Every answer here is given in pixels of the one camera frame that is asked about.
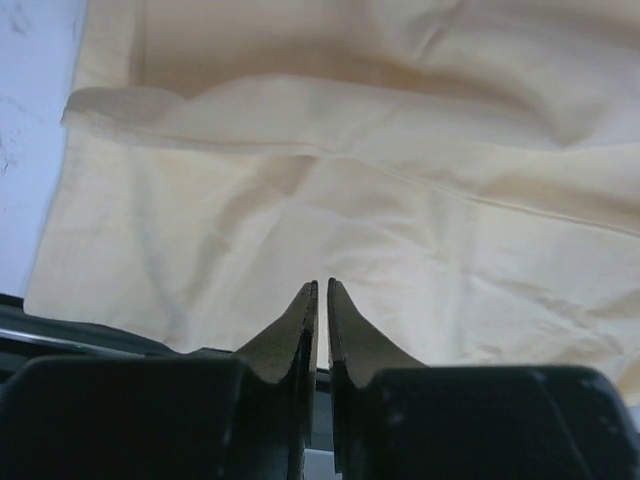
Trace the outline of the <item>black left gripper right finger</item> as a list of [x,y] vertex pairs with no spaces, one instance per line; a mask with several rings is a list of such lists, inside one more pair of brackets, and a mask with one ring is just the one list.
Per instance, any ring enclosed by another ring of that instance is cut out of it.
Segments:
[[334,465],[345,479],[635,479],[639,435],[583,366],[427,366],[327,290]]

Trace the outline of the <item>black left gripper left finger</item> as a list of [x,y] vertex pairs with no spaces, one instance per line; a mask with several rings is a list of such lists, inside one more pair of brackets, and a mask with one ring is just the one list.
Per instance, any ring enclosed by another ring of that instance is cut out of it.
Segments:
[[318,285],[227,356],[42,352],[1,390],[5,479],[300,479]]

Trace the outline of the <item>yellow t shirt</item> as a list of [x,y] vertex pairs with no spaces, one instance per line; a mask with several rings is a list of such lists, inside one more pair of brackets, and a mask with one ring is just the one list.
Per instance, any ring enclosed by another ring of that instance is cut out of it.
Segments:
[[310,280],[639,402],[635,1],[92,1],[24,308],[233,350]]

